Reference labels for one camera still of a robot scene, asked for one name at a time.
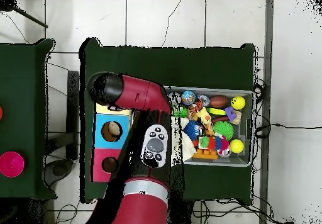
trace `clear plastic bin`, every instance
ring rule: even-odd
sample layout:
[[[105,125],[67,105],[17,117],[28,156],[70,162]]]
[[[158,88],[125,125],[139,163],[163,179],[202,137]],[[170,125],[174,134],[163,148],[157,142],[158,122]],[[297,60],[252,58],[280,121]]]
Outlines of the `clear plastic bin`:
[[[206,88],[193,88],[193,87],[174,87],[174,86],[164,86],[167,94],[171,92],[183,93],[186,90],[190,90],[195,94],[203,94],[208,96],[224,95],[228,98],[229,104],[234,96],[242,96],[245,98],[246,105],[241,110],[241,120],[239,125],[233,125],[234,135],[232,139],[240,139],[244,143],[244,150],[239,154],[231,153],[229,157],[220,157],[218,159],[197,159],[190,158],[184,163],[186,165],[225,165],[232,167],[246,167],[252,163],[253,155],[253,143],[254,143],[254,131],[255,131],[255,93],[251,91],[243,90],[222,90],[222,89],[206,89]]]

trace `hole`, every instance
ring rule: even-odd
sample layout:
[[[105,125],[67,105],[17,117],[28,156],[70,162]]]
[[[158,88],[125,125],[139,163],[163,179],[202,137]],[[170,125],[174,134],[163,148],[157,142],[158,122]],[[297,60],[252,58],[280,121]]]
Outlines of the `hole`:
[[[118,169],[118,161],[114,157],[106,157],[102,161],[102,169],[107,173],[113,173]]]
[[[122,136],[122,127],[116,121],[106,122],[102,126],[101,135],[107,142],[116,142]]]

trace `brown football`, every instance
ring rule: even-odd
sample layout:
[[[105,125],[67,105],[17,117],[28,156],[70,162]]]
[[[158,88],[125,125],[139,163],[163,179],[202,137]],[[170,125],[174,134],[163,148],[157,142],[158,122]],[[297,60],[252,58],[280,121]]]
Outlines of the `brown football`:
[[[228,103],[228,98],[226,96],[212,96],[210,98],[210,106],[213,108],[222,108]]]

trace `gray button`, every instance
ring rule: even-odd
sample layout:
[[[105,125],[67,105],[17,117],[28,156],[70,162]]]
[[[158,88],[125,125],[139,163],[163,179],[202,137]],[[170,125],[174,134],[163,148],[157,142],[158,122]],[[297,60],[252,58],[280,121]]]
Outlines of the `gray button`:
[[[147,148],[152,152],[159,153],[163,151],[164,145],[159,139],[153,138],[148,141]]]

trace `yellow tennis ball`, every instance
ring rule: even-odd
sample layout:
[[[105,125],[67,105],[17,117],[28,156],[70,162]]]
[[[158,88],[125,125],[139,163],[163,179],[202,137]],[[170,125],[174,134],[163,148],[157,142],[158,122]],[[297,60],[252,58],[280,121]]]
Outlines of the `yellow tennis ball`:
[[[233,153],[239,154],[244,150],[244,144],[239,139],[234,139],[230,142],[230,150]]]
[[[230,104],[234,109],[241,110],[246,105],[246,101],[245,101],[245,98],[243,98],[241,96],[235,96],[231,100]]]

